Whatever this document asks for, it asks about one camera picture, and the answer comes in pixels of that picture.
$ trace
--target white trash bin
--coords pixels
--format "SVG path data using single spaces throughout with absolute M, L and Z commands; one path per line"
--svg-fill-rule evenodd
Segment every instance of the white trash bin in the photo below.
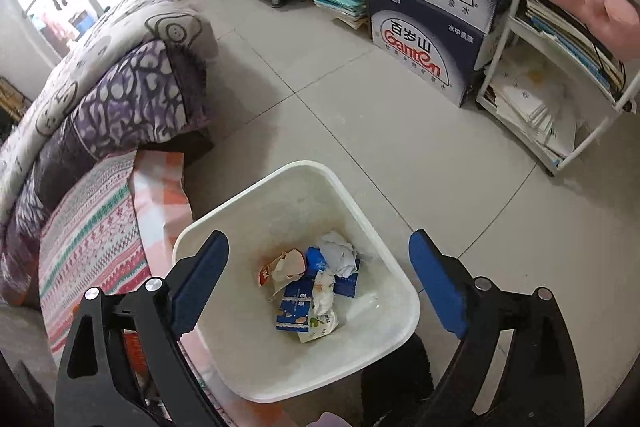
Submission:
M 301 344 L 275 327 L 279 296 L 258 288 L 265 262 L 305 251 L 331 229 L 364 254 L 356 298 L 335 296 L 339 326 Z M 420 317 L 418 295 L 340 180 L 315 162 L 291 163 L 187 227 L 174 264 L 194 255 L 213 230 L 229 240 L 229 259 L 196 330 L 225 384 L 269 403 L 346 377 L 401 346 Z

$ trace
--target stack of books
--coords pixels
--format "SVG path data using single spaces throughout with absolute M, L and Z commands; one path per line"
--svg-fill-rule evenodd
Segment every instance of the stack of books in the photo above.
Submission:
M 611 102 L 620 98 L 625 89 L 624 66 L 582 22 L 548 0 L 526 0 L 520 17 L 579 63 Z
M 498 117 L 519 127 L 554 161 L 566 158 L 575 148 L 578 121 L 564 74 L 526 44 L 502 57 L 491 81 Z
M 367 21 L 364 0 L 314 0 L 316 6 L 357 30 Z

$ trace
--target tile floor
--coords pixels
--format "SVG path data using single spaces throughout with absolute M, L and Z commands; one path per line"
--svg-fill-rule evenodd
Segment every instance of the tile floor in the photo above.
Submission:
M 220 47 L 209 75 L 216 147 L 185 174 L 194 216 L 289 162 L 327 165 L 418 290 L 406 244 L 420 228 L 502 289 L 551 288 L 593 417 L 640 349 L 640 121 L 621 118 L 601 145 L 552 179 L 473 103 L 454 107 L 310 3 L 275 10 L 258 0 L 185 1 L 210 18 Z M 457 342 L 424 292 L 420 299 L 417 332 L 438 380 Z M 503 335 L 479 410 L 507 349 Z M 346 385 L 353 390 L 357 381 L 286 407 L 302 425 L 322 410 L 354 420 L 356 399 L 340 398 Z

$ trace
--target pink stuffed toy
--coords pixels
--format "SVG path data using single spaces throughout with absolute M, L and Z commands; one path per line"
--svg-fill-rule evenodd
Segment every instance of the pink stuffed toy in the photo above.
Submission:
M 640 16 L 627 0 L 550 0 L 587 25 L 623 62 L 640 58 Z

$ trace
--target blue gripper pad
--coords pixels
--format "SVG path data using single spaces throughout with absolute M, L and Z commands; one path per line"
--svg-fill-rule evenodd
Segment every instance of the blue gripper pad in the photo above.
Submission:
M 462 281 L 454 282 L 451 276 L 463 275 L 460 268 L 469 278 L 470 275 L 460 261 L 441 254 L 424 230 L 412 233 L 409 239 L 409 259 L 438 314 L 442 327 L 462 339 L 468 327 L 466 298 L 460 284 Z
M 167 276 L 182 278 L 172 297 L 171 328 L 177 338 L 193 330 L 202 310 L 218 283 L 229 259 L 229 241 L 220 230 L 214 230 L 194 257 L 180 259 Z

